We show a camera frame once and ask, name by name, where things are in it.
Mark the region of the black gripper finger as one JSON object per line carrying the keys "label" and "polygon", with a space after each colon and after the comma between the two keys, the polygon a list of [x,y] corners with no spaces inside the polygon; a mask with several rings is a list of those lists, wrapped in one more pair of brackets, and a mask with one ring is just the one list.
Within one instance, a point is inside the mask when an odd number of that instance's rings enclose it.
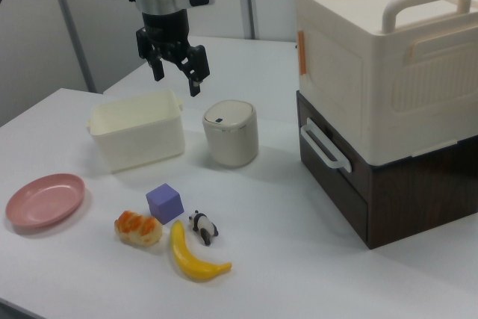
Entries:
{"label": "black gripper finger", "polygon": [[203,45],[190,46],[178,68],[186,75],[190,96],[200,93],[200,85],[210,75],[206,49]]}
{"label": "black gripper finger", "polygon": [[149,65],[152,68],[155,81],[160,81],[164,78],[164,67],[161,60],[161,54],[157,49],[150,52]]}

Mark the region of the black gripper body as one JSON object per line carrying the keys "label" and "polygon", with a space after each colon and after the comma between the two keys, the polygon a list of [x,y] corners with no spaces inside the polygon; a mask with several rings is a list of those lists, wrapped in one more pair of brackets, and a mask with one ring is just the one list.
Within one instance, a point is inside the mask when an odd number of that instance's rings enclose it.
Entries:
{"label": "black gripper body", "polygon": [[162,58],[181,64],[190,47],[187,11],[179,10],[167,15],[143,13],[142,16],[143,27],[136,31],[140,58],[147,61]]}

